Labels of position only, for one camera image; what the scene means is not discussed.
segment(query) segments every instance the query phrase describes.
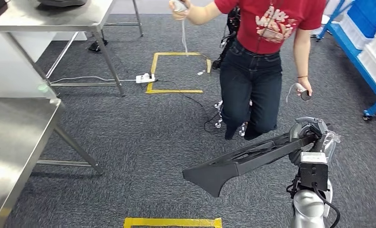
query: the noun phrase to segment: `blue shelf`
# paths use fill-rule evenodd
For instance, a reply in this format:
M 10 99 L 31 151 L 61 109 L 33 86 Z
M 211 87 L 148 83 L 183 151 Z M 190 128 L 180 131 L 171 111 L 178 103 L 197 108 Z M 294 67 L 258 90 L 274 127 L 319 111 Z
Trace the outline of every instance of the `blue shelf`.
M 347 8 L 351 7 L 354 3 L 353 1 L 346 5 L 345 7 L 342 7 L 345 3 L 345 0 L 340 0 L 338 5 L 336 6 L 335 10 L 333 11 L 332 15 L 330 16 L 330 19 L 328 23 L 325 25 L 323 30 L 319 35 L 317 35 L 317 39 L 320 40 L 324 37 L 324 34 L 327 30 L 332 34 L 333 38 L 335 38 L 336 42 L 339 44 L 339 46 L 343 49 L 345 54 L 348 56 L 349 60 L 353 63 L 353 65 L 356 67 L 356 69 L 360 72 L 364 80 L 368 83 L 368 85 L 371 87 L 371 89 L 376 94 L 376 83 L 372 79 L 371 75 L 367 72 L 367 70 L 364 68 L 363 64 L 361 64 L 360 60 L 357 58 L 357 55 L 360 54 L 361 50 L 357 50 L 353 43 L 350 41 L 350 39 L 347 37 L 345 32 L 342 30 L 340 25 L 338 24 L 332 24 L 333 19 L 335 19 L 341 12 L 346 10 Z M 364 120 L 369 120 L 370 116 L 374 116 L 376 114 L 376 103 L 372 105 L 367 110 L 364 110 Z
M 357 70 L 360 72 L 364 80 L 368 83 L 368 85 L 376 94 L 375 81 L 372 79 L 371 75 L 367 72 L 363 64 L 361 64 L 360 60 L 357 58 L 357 55 L 360 54 L 361 50 L 358 50 L 354 47 L 353 43 L 346 36 L 345 32 L 342 30 L 342 28 L 338 24 L 329 24 L 328 30 L 329 32 L 332 33 L 336 42 L 343 49 L 345 54 L 348 56 L 349 60 L 357 68 Z

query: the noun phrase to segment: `person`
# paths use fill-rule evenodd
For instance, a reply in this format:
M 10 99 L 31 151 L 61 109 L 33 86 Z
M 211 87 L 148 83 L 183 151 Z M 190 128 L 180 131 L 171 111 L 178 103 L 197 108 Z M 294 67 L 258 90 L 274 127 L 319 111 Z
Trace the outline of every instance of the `person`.
M 244 122 L 246 140 L 277 128 L 282 90 L 280 48 L 294 33 L 297 80 L 312 95 L 308 79 L 310 31 L 321 26 L 325 0 L 214 0 L 205 7 L 180 1 L 187 10 L 175 12 L 170 1 L 173 18 L 188 19 L 194 25 L 227 14 L 236 5 L 240 8 L 237 37 L 220 66 L 226 140 L 231 140 Z

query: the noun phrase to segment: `graphic print on shirt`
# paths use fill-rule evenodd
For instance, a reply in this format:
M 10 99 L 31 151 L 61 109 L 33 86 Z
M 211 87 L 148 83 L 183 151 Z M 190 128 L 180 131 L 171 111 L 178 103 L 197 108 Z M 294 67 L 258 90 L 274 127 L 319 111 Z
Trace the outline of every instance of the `graphic print on shirt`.
M 265 40 L 273 43 L 281 43 L 287 39 L 293 32 L 297 21 L 289 18 L 284 11 L 276 9 L 273 5 L 260 18 L 255 17 L 257 24 L 256 32 Z

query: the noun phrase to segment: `blue plastic crate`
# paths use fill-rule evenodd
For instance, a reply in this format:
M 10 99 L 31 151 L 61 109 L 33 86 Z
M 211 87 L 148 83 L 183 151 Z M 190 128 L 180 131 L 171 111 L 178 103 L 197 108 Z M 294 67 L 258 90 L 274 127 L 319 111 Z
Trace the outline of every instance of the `blue plastic crate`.
M 349 17 L 366 38 L 376 33 L 376 0 L 355 0 L 348 11 Z

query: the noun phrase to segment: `carpet floor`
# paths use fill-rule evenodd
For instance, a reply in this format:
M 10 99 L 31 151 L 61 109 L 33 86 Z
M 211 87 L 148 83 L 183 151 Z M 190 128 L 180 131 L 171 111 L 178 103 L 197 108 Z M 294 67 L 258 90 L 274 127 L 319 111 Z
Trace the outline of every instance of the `carpet floor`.
M 134 15 L 111 15 L 110 22 L 134 22 Z M 170 15 L 141 15 L 145 36 L 137 27 L 105 27 L 107 46 L 122 79 L 148 72 L 155 52 L 184 51 L 181 24 Z M 225 17 L 203 26 L 187 23 L 189 51 L 215 60 Z M 87 50 L 91 42 L 75 42 L 52 75 L 111 78 L 102 54 Z M 65 42 L 53 42 L 39 60 L 47 71 Z M 332 123 L 342 136 L 330 166 L 333 203 L 342 214 L 340 228 L 376 228 L 376 118 L 362 120 L 363 110 L 376 96 L 327 34 L 312 43 L 310 81 L 313 98 L 301 101 L 294 93 L 292 39 L 282 47 L 283 86 L 278 130 L 265 139 L 287 132 L 300 116 Z M 79 167 L 36 166 L 12 210 L 7 227 L 122 227 L 126 217 L 214 219 L 223 228 L 286 228 L 291 199 L 285 187 L 296 174 L 288 158 L 228 181 L 220 198 L 184 181 L 181 171 L 247 144 L 237 135 L 225 141 L 224 125 L 204 122 L 216 114 L 220 100 L 218 72 L 204 73 L 198 56 L 160 56 L 155 89 L 201 89 L 201 94 L 146 94 L 145 85 L 124 82 L 126 97 L 115 87 L 62 87 L 66 105 L 63 127 L 99 161 L 105 175 Z M 45 159 L 79 160 L 56 135 L 42 155 Z M 328 226 L 335 219 L 331 212 Z

